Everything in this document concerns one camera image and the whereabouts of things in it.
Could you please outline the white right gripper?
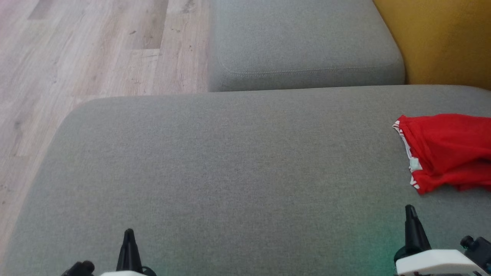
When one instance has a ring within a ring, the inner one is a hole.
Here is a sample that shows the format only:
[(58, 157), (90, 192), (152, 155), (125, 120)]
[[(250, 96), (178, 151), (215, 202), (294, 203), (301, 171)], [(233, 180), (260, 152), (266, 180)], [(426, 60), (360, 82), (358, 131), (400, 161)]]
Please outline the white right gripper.
[(398, 276), (480, 275), (480, 267), (459, 250), (432, 250), (414, 206), (405, 206), (405, 219), (405, 245), (399, 255), (409, 256), (396, 261)]

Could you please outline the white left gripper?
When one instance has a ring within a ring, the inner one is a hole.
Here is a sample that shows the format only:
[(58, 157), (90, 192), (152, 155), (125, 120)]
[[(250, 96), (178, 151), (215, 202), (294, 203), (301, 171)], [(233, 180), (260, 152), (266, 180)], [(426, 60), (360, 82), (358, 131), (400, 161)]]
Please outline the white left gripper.
[[(128, 271), (128, 244), (130, 243), (130, 271)], [(137, 248), (137, 243), (135, 240), (135, 234), (133, 229), (126, 229), (124, 232), (123, 243), (118, 256), (118, 261), (116, 265), (116, 271), (108, 271), (101, 276), (146, 276), (145, 274), (139, 273), (137, 271), (142, 271), (142, 262), (140, 259), (140, 253)]]

